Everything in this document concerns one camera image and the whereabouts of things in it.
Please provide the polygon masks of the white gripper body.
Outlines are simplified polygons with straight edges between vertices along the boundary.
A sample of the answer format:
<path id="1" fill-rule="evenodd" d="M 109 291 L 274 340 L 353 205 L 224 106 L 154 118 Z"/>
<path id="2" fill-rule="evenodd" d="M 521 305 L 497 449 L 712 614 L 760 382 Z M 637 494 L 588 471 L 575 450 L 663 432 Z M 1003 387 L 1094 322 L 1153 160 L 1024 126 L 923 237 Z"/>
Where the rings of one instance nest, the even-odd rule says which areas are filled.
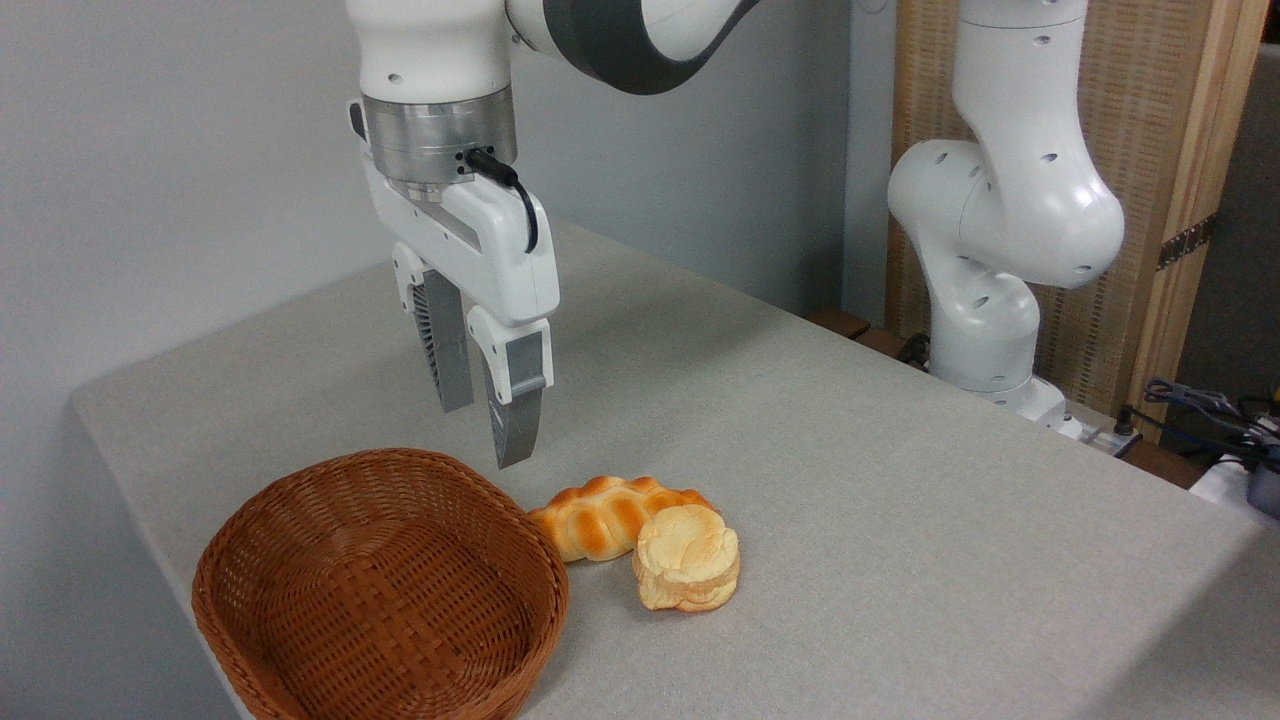
<path id="1" fill-rule="evenodd" d="M 561 284 L 550 223 L 536 197 L 538 243 L 529 246 L 527 204 L 488 178 L 448 184 L 439 202 L 412 202 L 362 158 L 381 222 L 425 264 L 484 306 L 500 324 L 517 327 L 549 316 Z"/>

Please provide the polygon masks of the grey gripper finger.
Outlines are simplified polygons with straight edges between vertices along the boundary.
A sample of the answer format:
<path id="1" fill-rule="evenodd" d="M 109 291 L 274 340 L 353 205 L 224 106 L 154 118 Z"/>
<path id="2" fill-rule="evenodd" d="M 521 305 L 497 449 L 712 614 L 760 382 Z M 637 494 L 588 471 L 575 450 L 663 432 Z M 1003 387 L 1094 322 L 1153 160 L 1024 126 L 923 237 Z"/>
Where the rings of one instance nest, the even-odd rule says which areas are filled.
<path id="1" fill-rule="evenodd" d="M 402 307 L 413 316 L 444 413 L 474 402 L 460 290 L 407 243 L 392 250 Z"/>
<path id="2" fill-rule="evenodd" d="M 516 328 L 502 325 L 475 305 L 467 313 L 467 325 L 485 360 L 497 465 L 509 468 L 535 448 L 541 392 L 553 386 L 550 324 L 538 319 Z"/>

